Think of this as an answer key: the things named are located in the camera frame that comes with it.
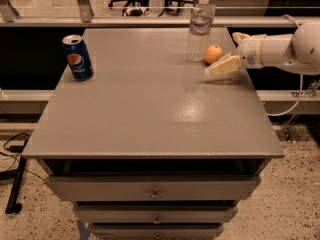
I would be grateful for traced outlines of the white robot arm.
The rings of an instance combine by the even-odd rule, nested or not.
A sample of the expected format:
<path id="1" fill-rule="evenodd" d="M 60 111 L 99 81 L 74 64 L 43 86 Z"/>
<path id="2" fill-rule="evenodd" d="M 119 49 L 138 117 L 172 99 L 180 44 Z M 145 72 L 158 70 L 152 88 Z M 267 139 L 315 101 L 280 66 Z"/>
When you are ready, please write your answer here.
<path id="1" fill-rule="evenodd" d="M 232 34 L 238 44 L 237 54 L 228 53 L 204 71 L 204 76 L 217 79 L 223 74 L 246 69 L 276 67 L 283 71 L 303 74 L 320 74 L 319 23 L 304 23 L 293 34 L 248 35 Z"/>

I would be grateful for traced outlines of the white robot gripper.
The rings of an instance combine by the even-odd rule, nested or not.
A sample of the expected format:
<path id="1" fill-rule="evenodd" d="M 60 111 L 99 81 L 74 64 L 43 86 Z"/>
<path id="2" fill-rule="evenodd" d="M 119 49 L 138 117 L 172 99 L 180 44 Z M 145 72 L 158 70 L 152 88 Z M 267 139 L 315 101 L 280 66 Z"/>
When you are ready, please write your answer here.
<path id="1" fill-rule="evenodd" d="M 261 69 L 263 67 L 261 48 L 266 37 L 266 34 L 249 36 L 246 33 L 234 32 L 232 38 L 238 45 L 237 53 L 239 56 L 231 54 L 223 56 L 207 67 L 204 74 L 209 77 L 215 77 L 231 73 L 237 71 L 242 64 L 247 69 Z"/>

